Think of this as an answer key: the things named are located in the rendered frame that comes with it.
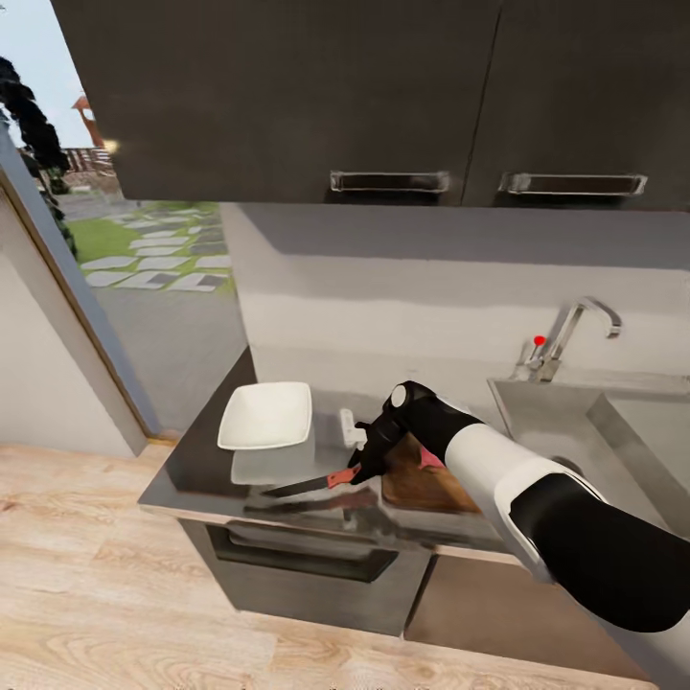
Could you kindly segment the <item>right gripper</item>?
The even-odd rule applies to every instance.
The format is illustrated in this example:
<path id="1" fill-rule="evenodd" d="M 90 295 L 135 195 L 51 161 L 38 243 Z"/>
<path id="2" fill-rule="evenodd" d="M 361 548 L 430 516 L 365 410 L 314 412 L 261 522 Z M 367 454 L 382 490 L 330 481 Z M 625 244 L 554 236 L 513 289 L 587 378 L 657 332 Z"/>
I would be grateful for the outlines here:
<path id="1" fill-rule="evenodd" d="M 365 428 L 367 443 L 364 445 L 364 450 L 359 450 L 358 446 L 356 447 L 355 453 L 348 463 L 348 469 L 360 465 L 359 472 L 350 482 L 352 486 L 370 480 L 375 474 L 379 476 L 386 474 L 388 468 L 386 467 L 385 453 L 397 443 L 397 441 L 387 439 L 381 433 L 378 420 L 375 420 L 371 425 L 358 422 L 355 424 L 355 428 Z"/>

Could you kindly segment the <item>vidalia onion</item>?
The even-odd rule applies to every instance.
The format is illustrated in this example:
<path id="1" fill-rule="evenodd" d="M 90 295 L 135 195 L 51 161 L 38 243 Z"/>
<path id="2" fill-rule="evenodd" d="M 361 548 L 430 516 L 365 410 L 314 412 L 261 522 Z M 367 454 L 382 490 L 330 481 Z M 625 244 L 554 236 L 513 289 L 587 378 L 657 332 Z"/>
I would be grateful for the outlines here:
<path id="1" fill-rule="evenodd" d="M 422 460 L 420 460 L 420 470 L 424 466 L 445 466 L 441 460 L 435 455 L 431 454 L 424 446 L 422 446 Z"/>

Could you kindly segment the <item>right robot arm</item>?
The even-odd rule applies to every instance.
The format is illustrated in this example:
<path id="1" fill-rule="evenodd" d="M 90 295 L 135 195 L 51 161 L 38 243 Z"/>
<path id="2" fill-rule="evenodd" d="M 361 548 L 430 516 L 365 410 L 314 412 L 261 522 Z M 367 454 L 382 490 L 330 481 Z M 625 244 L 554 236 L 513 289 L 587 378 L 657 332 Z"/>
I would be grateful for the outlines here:
<path id="1" fill-rule="evenodd" d="M 658 690 L 690 690 L 690 542 L 416 381 L 382 409 L 371 425 L 339 412 L 344 447 L 357 445 L 352 486 L 386 474 L 385 454 L 410 431 L 536 578 L 565 588 Z"/>

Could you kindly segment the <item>parer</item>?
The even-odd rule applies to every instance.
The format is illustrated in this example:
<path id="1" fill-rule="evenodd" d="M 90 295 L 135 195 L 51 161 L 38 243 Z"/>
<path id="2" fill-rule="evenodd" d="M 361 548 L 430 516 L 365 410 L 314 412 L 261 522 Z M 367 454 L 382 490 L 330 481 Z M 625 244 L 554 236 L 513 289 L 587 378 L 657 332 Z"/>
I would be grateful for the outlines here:
<path id="1" fill-rule="evenodd" d="M 322 478 L 315 478 L 310 481 L 292 484 L 276 490 L 263 492 L 265 497 L 288 497 L 289 495 L 298 495 L 306 493 L 307 491 L 322 490 L 323 488 L 336 487 L 338 484 L 350 483 L 359 472 L 360 466 L 355 466 L 353 469 L 348 469 L 342 472 L 335 472 Z"/>

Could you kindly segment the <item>cutting board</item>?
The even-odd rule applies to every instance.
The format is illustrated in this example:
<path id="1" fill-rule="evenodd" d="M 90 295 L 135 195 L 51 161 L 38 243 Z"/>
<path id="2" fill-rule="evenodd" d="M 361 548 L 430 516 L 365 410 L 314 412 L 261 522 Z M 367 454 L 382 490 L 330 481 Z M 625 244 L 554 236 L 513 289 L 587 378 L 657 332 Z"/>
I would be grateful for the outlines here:
<path id="1" fill-rule="evenodd" d="M 472 497 L 445 466 L 424 466 L 422 444 L 408 431 L 385 454 L 388 472 L 381 476 L 381 493 L 390 504 L 481 512 Z"/>

